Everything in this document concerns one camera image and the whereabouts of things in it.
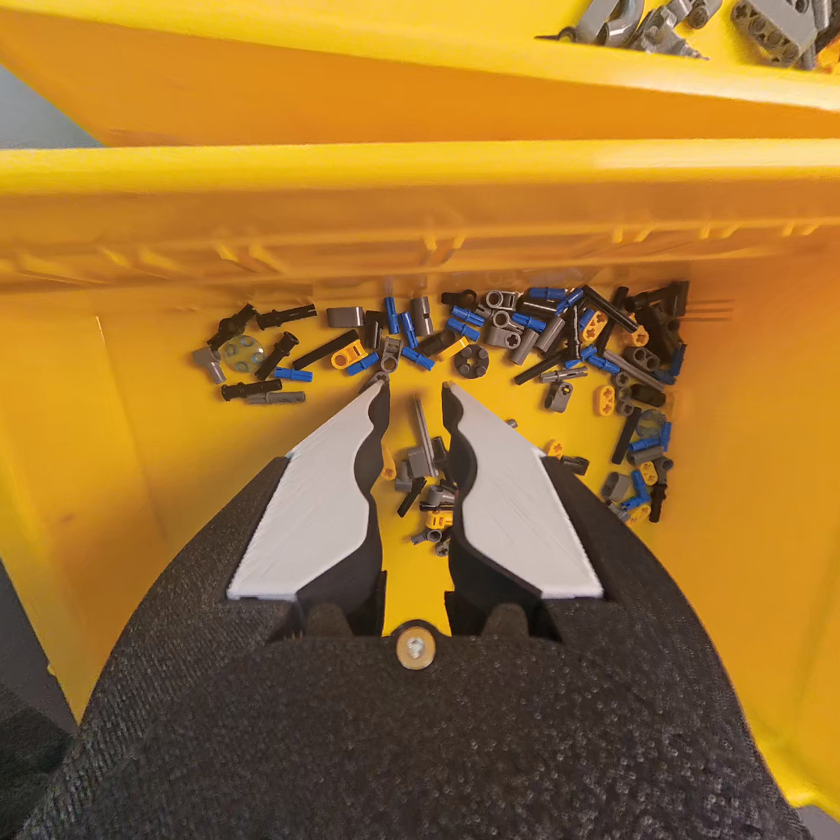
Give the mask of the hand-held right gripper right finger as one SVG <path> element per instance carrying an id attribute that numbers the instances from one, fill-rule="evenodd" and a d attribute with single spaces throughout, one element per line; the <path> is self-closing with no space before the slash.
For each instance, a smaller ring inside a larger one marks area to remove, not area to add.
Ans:
<path id="1" fill-rule="evenodd" d="M 458 546 L 541 600 L 601 599 L 546 455 L 454 382 L 443 385 L 441 403 Z"/>

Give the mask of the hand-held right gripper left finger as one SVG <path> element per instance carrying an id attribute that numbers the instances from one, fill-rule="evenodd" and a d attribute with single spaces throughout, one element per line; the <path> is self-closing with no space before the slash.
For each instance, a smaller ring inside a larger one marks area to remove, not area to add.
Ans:
<path id="1" fill-rule="evenodd" d="M 382 569 L 372 496 L 390 386 L 370 385 L 290 450 L 227 587 L 230 600 L 364 601 Z"/>

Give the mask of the heap of small lego connectors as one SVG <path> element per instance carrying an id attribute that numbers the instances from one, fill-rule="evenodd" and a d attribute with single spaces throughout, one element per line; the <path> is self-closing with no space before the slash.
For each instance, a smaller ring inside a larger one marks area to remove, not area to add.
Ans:
<path id="1" fill-rule="evenodd" d="M 599 373 L 591 389 L 596 417 L 622 417 L 623 426 L 600 491 L 606 506 L 627 526 L 658 523 L 667 500 L 673 434 L 665 408 L 686 357 L 680 334 L 688 312 L 690 282 L 672 280 L 632 293 L 616 287 L 610 297 L 588 283 L 560 287 L 470 288 L 440 293 L 444 319 L 434 323 L 431 302 L 414 297 L 399 311 L 394 296 L 379 310 L 327 308 L 327 325 L 338 334 L 290 360 L 299 338 L 285 330 L 267 350 L 247 332 L 277 330 L 316 318 L 314 303 L 260 312 L 245 304 L 222 318 L 215 333 L 191 353 L 226 403 L 252 406 L 301 404 L 307 394 L 293 385 L 313 382 L 314 367 L 360 380 L 360 392 L 389 385 L 401 368 L 441 372 L 444 364 L 465 381 L 490 369 L 492 351 L 510 365 L 539 359 L 512 378 L 514 385 L 537 382 L 547 388 L 544 408 L 564 413 L 574 383 Z"/>

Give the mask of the yellow storage bin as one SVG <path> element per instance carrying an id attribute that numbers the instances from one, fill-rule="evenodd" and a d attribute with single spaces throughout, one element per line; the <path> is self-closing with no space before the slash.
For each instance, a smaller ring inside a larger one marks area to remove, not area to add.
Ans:
<path id="1" fill-rule="evenodd" d="M 2 152 L 2 558 L 80 715 L 165 564 L 358 392 L 226 403 L 246 303 L 688 280 L 675 467 L 636 534 L 695 607 L 793 805 L 838 816 L 838 140 Z"/>
<path id="2" fill-rule="evenodd" d="M 829 139 L 838 48 L 764 66 L 542 39 L 587 2 L 2 2 L 2 65 L 108 145 Z"/>

